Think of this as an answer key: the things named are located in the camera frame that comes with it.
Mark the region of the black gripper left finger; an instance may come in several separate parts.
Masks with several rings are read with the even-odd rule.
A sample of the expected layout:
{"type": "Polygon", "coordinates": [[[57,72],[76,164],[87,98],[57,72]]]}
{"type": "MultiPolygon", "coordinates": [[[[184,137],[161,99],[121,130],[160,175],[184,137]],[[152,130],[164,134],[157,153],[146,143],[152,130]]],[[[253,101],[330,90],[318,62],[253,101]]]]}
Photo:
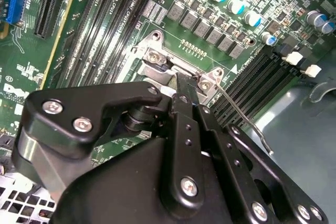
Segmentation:
{"type": "MultiPolygon", "coordinates": [[[[147,140],[185,140],[201,150],[189,81],[196,82],[178,73],[162,88],[140,81],[31,93],[14,144],[16,169],[58,203],[77,178],[147,140]]],[[[167,209],[202,207],[198,171],[165,184],[169,192],[160,199],[167,209]]]]}

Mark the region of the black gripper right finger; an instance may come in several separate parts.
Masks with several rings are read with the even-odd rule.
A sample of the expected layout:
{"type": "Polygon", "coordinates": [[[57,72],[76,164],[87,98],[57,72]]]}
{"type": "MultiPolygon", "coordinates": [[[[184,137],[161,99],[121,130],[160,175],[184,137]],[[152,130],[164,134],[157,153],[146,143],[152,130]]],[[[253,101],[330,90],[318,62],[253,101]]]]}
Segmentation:
{"type": "Polygon", "coordinates": [[[323,210],[238,126],[221,128],[199,103],[195,81],[186,92],[208,153],[205,206],[191,223],[328,223],[323,210]]]}

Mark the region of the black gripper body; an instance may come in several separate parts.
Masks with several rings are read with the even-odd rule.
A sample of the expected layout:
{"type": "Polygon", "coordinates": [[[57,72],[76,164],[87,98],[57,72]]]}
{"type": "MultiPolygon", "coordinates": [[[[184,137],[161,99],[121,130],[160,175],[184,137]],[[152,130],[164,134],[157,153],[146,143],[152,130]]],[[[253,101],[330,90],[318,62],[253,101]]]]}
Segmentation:
{"type": "Polygon", "coordinates": [[[147,140],[77,178],[63,193],[52,223],[180,223],[161,203],[166,181],[204,178],[205,200],[185,223],[245,223],[243,208],[221,189],[211,158],[196,145],[147,140]]]}

